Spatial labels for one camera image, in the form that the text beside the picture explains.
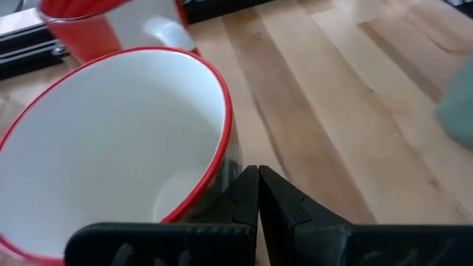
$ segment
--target red and white mug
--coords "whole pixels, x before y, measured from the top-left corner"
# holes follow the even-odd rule
[[[68,238],[95,222],[186,220],[237,177],[239,155],[227,86],[195,54],[84,64],[0,142],[0,265],[62,265]]]
[[[134,47],[197,52],[179,0],[41,0],[37,11],[82,64]]]

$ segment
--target red rim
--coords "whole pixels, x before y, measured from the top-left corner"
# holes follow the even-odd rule
[[[204,66],[206,66],[212,74],[214,74],[215,78],[217,79],[220,89],[222,90],[222,96],[225,104],[225,118],[223,121],[223,129],[222,129],[222,135],[220,137],[220,141],[217,145],[217,150],[214,153],[214,156],[212,157],[211,162],[208,164],[207,169],[205,170],[204,174],[202,177],[199,179],[197,184],[194,186],[194,188],[191,190],[189,195],[174,209],[172,210],[168,215],[166,215],[164,218],[161,219],[161,223],[170,223],[178,220],[184,212],[186,212],[196,201],[199,195],[201,195],[202,192],[207,188],[208,184],[210,181],[212,181],[213,176],[216,174],[220,164],[222,163],[222,159],[225,155],[226,148],[228,146],[228,142],[230,141],[230,134],[231,134],[231,125],[232,125],[232,107],[231,107],[231,101],[230,101],[230,92],[228,91],[228,87],[225,84],[223,77],[221,74],[218,73],[218,71],[209,64],[206,60],[198,57],[197,55],[187,52],[184,50],[179,50],[175,48],[169,48],[169,47],[138,47],[138,48],[132,48],[128,50],[122,50],[119,52],[114,52],[109,55],[102,56],[100,58],[97,58],[93,61],[90,61],[82,66],[80,66],[77,69],[74,69],[67,75],[65,75],[63,78],[60,80],[56,81],[53,85],[51,85],[48,89],[46,89],[44,92],[42,92],[13,122],[12,126],[7,130],[7,133],[3,137],[3,139],[0,142],[0,152],[3,147],[3,145],[6,143],[8,137],[16,127],[16,125],[19,123],[19,121],[23,118],[23,116],[34,106],[43,96],[45,96],[48,92],[50,92],[52,89],[54,89],[57,85],[59,85],[61,82],[65,81],[68,77],[74,75],[76,72],[80,71],[81,69],[84,69],[90,65],[96,64],[97,62],[102,61],[103,59],[107,59],[112,56],[128,53],[128,52],[135,52],[135,51],[143,51],[143,50],[162,50],[162,51],[170,51],[170,52],[178,52],[187,56],[192,57],[193,59],[199,61],[202,63]],[[12,254],[14,257],[18,257],[22,259],[26,263],[32,263],[36,265],[47,265],[47,266],[59,266],[63,265],[63,259],[58,259],[58,258],[52,258],[52,257],[45,257],[45,256],[35,256],[29,253],[26,253],[22,251],[21,249],[15,247],[13,244],[9,243],[0,233],[0,250],[4,250],[8,254]]]

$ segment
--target white cup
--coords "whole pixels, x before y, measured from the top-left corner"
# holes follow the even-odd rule
[[[53,84],[0,143],[0,250],[60,265],[83,226],[185,219],[240,169],[212,66],[172,48],[116,52]]]

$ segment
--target wooden surface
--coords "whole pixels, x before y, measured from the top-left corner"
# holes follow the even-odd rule
[[[383,1],[356,21],[335,1],[275,0],[191,27],[231,90],[244,164],[269,165],[351,222],[471,222],[473,152],[434,110],[473,21],[437,0]],[[1,81],[0,134],[67,71]]]

